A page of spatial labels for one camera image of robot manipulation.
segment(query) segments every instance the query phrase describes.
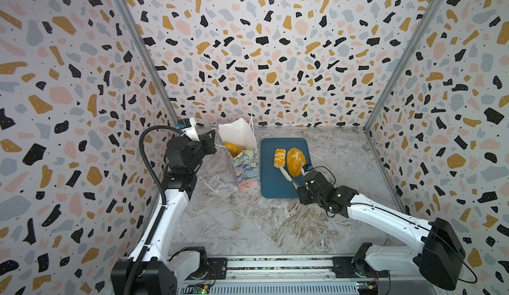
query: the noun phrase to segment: golden brown bread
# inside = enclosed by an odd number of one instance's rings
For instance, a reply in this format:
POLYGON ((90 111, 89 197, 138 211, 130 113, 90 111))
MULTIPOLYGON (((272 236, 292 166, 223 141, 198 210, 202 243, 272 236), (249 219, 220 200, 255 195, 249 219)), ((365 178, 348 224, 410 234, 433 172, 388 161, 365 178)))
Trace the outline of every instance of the golden brown bread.
POLYGON ((297 148, 292 148, 287 154, 287 166, 290 176, 297 177, 302 173, 302 164, 306 164, 304 153, 297 148))
POLYGON ((276 149, 274 152, 274 167, 284 167, 286 158, 286 149, 276 149))

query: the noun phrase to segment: metal corner post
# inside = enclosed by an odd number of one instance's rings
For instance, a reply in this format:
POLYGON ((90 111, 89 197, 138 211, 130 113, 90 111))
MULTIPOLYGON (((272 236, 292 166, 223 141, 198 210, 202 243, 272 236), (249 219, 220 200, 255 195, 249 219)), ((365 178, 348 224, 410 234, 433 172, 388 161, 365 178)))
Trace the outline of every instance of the metal corner post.
POLYGON ((398 64, 396 65, 395 69, 392 71, 392 74, 389 77, 387 85, 385 85, 385 88, 383 89, 382 94, 378 98, 378 101, 376 102, 375 107, 373 108, 373 111, 371 112, 369 118, 367 119, 366 125, 364 125, 365 131, 368 131, 373 126, 375 120, 377 119, 378 114, 380 113, 380 110, 383 107, 383 104, 389 97, 392 89, 396 86, 398 79, 400 78, 403 71, 405 70, 405 67, 407 66, 407 64, 410 61, 411 57, 413 56, 415 50, 417 49, 418 45, 420 44, 420 41, 423 39, 424 34, 426 33, 426 30, 429 27, 429 24, 435 18, 435 15, 436 15, 437 11, 440 9, 440 6, 442 6, 443 2, 444 2, 444 0, 431 0, 431 3, 428 5, 428 8, 426 9, 426 12, 424 13, 423 19, 417 26, 417 29, 415 30, 414 35, 410 38, 410 42, 408 43, 407 47, 403 51, 401 59, 399 60, 398 64))
POLYGON ((168 112, 168 121, 172 126, 177 125, 177 115, 175 114, 175 111, 173 109, 172 103, 170 102, 168 98, 168 94, 166 94, 166 90, 164 89, 164 86, 162 85, 161 78, 159 77, 159 74, 157 73, 154 63, 152 62, 152 59, 149 55, 149 52, 145 48, 145 44, 143 42, 142 36, 139 34, 138 29, 136 28, 136 22, 134 21, 131 12, 129 10, 129 7, 127 6, 127 3, 125 0, 113 0, 115 3, 115 6, 118 9, 119 15, 124 20, 124 24, 127 28, 127 31, 129 32, 129 35, 132 38, 133 44, 136 47, 136 50, 139 53, 140 58, 147 66, 147 71, 149 73, 150 79, 152 82, 154 82, 154 85, 156 87, 157 93, 159 94, 159 97, 161 99, 161 102, 166 108, 166 111, 168 112))

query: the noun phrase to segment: terrazzo pattern wallpaper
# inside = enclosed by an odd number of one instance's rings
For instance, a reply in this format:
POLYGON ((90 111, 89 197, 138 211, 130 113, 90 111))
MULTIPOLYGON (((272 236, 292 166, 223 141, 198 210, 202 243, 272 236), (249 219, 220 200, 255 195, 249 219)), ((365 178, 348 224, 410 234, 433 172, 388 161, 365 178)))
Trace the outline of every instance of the terrazzo pattern wallpaper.
POLYGON ((508 6, 445 0, 369 131, 407 214, 462 241, 461 295, 509 288, 508 6))
POLYGON ((156 197, 154 84, 111 0, 0 0, 0 33, 0 293, 109 295, 156 197))
POLYGON ((126 0, 176 114, 363 126, 430 0, 126 0))

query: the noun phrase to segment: patterned wall panel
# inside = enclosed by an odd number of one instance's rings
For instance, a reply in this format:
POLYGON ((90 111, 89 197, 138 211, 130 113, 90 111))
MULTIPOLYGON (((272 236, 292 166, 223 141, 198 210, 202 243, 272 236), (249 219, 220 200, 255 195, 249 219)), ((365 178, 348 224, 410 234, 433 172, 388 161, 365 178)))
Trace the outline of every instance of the patterned wall panel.
POLYGON ((110 294, 156 197, 154 85, 111 0, 0 0, 0 33, 0 292, 110 294))
POLYGON ((370 131, 406 212, 462 241, 479 282, 456 294, 508 289, 508 6, 442 3, 370 131))
POLYGON ((175 111, 362 126, 430 0, 126 0, 175 111))

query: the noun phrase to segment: side wall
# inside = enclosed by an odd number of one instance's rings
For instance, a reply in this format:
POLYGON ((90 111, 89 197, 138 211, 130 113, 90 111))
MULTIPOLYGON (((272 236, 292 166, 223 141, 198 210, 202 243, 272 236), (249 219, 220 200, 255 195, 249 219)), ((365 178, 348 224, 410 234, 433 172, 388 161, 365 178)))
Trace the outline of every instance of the side wall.
POLYGON ((110 294, 157 192, 138 134, 166 114, 111 0, 0 10, 0 290, 110 294))
POLYGON ((126 0, 181 117, 363 126, 430 0, 126 0))
POLYGON ((508 288, 508 5, 446 0, 369 131, 406 212, 462 241, 479 281, 456 294, 508 288))

